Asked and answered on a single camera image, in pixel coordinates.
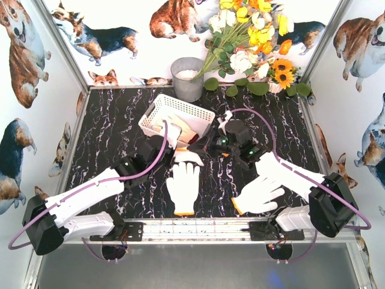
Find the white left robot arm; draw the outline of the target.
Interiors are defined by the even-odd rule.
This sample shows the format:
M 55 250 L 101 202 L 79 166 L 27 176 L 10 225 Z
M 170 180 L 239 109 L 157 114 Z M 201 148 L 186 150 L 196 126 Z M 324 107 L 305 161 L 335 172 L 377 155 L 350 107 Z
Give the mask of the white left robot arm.
M 84 237 L 117 240 L 126 223 L 114 210 L 82 215 L 87 208 L 145 183 L 170 164 L 182 128 L 165 120 L 161 133 L 149 137 L 135 152 L 115 162 L 89 181 L 46 199 L 30 199 L 22 225 L 37 255 L 46 255 L 64 242 Z

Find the orange dotted work glove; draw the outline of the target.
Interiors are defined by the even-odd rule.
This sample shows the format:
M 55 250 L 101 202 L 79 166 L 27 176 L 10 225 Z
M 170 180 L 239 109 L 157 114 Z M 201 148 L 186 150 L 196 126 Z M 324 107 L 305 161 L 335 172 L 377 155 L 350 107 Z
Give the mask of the orange dotted work glove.
M 187 148 L 177 148 L 174 153 L 174 162 L 180 163 L 180 162 L 190 162 L 190 163 L 196 163 L 199 166 L 204 166 L 202 159 L 200 156 L 195 153 L 189 151 Z

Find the cream knit glove red cuff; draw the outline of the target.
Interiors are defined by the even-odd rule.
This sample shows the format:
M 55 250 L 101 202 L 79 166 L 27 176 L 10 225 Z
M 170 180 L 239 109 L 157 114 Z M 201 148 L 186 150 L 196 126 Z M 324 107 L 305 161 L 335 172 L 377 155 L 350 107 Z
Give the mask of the cream knit glove red cuff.
M 199 135 L 198 134 L 194 134 L 194 135 L 182 135 L 179 137 L 179 140 L 183 143 L 186 143 L 188 145 L 196 142 L 197 140 L 199 139 Z

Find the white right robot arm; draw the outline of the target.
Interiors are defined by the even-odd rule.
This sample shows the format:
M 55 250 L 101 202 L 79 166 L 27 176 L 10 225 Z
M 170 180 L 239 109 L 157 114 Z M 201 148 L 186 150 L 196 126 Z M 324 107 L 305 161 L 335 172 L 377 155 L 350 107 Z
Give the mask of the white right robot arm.
M 277 156 L 253 141 L 241 120 L 226 111 L 204 137 L 188 146 L 201 157 L 231 155 L 243 169 L 256 169 L 257 178 L 248 183 L 232 203 L 240 215 L 261 214 L 278 207 L 275 199 L 287 188 L 306 201 L 305 206 L 287 207 L 275 221 L 285 232 L 315 229 L 333 238 L 359 211 L 345 179 L 338 173 L 314 173 Z

